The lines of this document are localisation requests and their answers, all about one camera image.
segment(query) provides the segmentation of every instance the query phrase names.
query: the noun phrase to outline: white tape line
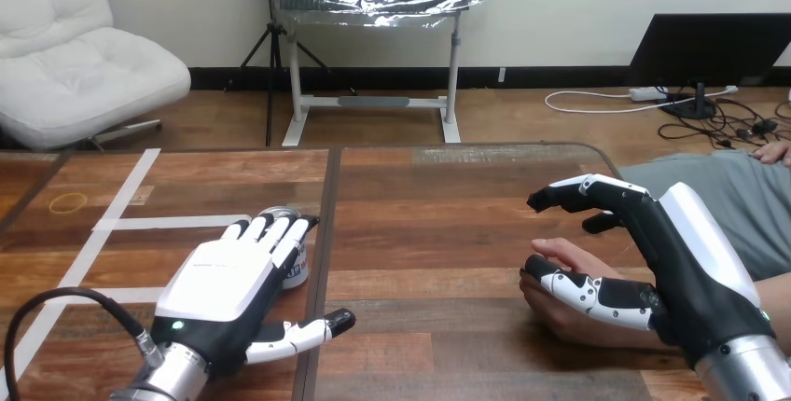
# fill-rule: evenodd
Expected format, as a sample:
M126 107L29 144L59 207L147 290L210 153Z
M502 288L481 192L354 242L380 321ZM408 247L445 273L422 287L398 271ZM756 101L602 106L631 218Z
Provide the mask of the white tape line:
M137 164L134 165L132 172L129 173L126 182L121 186L121 189L118 191L113 201L110 202L110 206L107 207L104 216L102 216L99 222L105 221L105 223L103 223L103 225L105 225L106 221L115 222L118 220L118 217L123 214L127 205L129 205L129 201L132 200L134 192L137 191L143 179L146 178L148 170L151 169L151 165L154 164L154 160L159 153L160 151L158 149L147 149L146 152L143 153L143 156L137 160ZM110 231L109 229L103 229L94 230L93 233L91 233L88 241L82 246L82 250L79 251L79 255L76 256L74 263L72 263L72 266L63 276L58 287L77 286L82 282L82 279L85 278L85 274L88 273L88 269L90 269L93 261L96 260L96 256L102 251L104 243L110 236Z
M33 356L35 356L38 349L41 348L41 344L44 343L44 339L47 338L49 331L55 326L55 323L58 322L58 317L61 316L65 308L65 305L45 305L44 308L41 309L41 312L35 317L35 320L33 320L30 328L28 328L22 340L20 340L17 348L14 349L14 366L16 367L17 380L21 378L22 373L24 373L27 366L33 361ZM3 375L6 374L6 369L4 367L0 369L0 371L2 371ZM0 380L0 399L6 399L7 396L8 386L4 376L4 378Z
M94 291L114 299L118 303L156 303L164 287L109 287L93 288ZM85 297L58 297L47 302L51 305L90 305L96 303Z
M247 214L216 216L137 217L118 220L102 219L94 230L145 230L149 228L226 227L239 220L250 221Z
M137 160L137 164L134 165L132 172L127 176L126 182L121 186L118 194L113 201L110 202L110 205L104 212L104 216L102 216L103 220L117 220L121 214L123 214L127 205L132 200L135 191L137 191L143 179L146 178L148 170L151 169L151 165L154 164L154 160L159 154L159 149L147 149L146 152L143 153L143 156ZM102 251L104 243L110 236L110 231L111 230L101 230L91 233L85 245L82 246L82 250L80 250L79 254L76 256L72 266L63 276L61 282L58 283L58 287L77 286L82 282L82 279L85 278L85 274L88 273L88 269L90 269L90 265L93 264L96 256ZM33 328L32 325L22 337L17 348L14 349L14 353L17 356L24 358L20 359L18 357L14 360L15 363L18 362L18 360L20 362L20 364L17 365L17 380L21 378L22 373L24 373L28 364L30 364L30 361L33 360L41 344L44 343L44 340L49 335L49 331L55 326L58 317L61 316L65 306L66 305L58 304L45 305L44 309L42 309L35 317L35 320L33 320L33 325L36 325L36 328ZM3 387L5 387L6 394L3 395L3 393L0 392L0 399L6 399L7 396L7 387L5 383Z
M82 246L82 250L77 254L72 266L63 275L61 282L58 283L58 287L79 286L93 261L96 260L96 256L102 251L102 247L107 242L107 238L110 237L110 233L111 230L98 230L91 233L85 245Z

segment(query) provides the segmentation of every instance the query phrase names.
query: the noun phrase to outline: metal can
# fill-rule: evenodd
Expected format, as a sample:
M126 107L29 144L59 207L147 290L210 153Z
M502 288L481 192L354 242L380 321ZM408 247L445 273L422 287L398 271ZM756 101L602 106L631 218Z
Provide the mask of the metal can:
M271 214L275 219L287 215L293 215L297 218L302 216L299 210L291 207L271 207L259 213L258 215L261 216L262 214ZM308 269L308 249L303 243L299 245L297 261L294 262L294 266L288 272L288 275L286 275L285 280L283 280L283 289L292 289L305 283L308 281L309 275L310 269Z

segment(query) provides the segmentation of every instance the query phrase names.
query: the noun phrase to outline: gray shirt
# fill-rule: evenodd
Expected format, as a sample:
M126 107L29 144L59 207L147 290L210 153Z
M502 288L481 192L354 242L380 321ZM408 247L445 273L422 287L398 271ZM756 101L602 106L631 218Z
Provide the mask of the gray shirt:
M791 171L746 151L677 154L620 169L658 199L678 182L692 187L754 280L791 271Z

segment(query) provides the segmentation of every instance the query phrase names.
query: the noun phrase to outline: prosthetic hand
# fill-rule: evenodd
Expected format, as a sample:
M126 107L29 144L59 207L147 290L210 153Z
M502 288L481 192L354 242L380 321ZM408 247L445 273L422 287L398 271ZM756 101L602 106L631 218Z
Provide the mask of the prosthetic hand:
M141 344L146 364L111 400L196 401L211 378L304 352L354 326L347 310L307 324L261 324L286 278L304 271L295 264L318 223L277 214L239 221L192 252L157 302Z
M527 203L537 212L557 205L570 213L604 210L583 229L625 227L657 282L594 280L531 256L525 271L553 296L597 320L654 330L680 346L714 399L791 397L791 369L756 287L692 188L677 184L654 200L644 188L588 174L551 184Z

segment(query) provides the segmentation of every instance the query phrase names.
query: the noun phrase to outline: white cable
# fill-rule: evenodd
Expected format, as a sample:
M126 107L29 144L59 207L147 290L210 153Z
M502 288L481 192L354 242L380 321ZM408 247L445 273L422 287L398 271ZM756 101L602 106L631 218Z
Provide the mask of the white cable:
M719 91L718 93L708 93L705 96L721 96L721 95L728 95L731 93L735 93L739 89L736 86L727 86L724 90ZM635 107L633 109L622 109L622 110L583 110L583 109L561 109L560 107L555 107L554 105L549 103L549 98L557 95L588 95L588 96L600 96L602 98L629 98L629 95L607 95L604 93L592 93L589 91L573 91L573 90L563 90L563 91L556 91L547 95L547 98L544 98L544 104L546 104L550 109L557 110L558 112L566 112L569 114L628 114L630 112L640 112L643 110L649 109L658 109L660 107L664 107L666 105L673 105L673 104L680 104L680 103L688 103L690 101L695 101L695 98L687 98L681 101L673 101L670 103L662 103L662 104L652 104L647 105L644 107Z

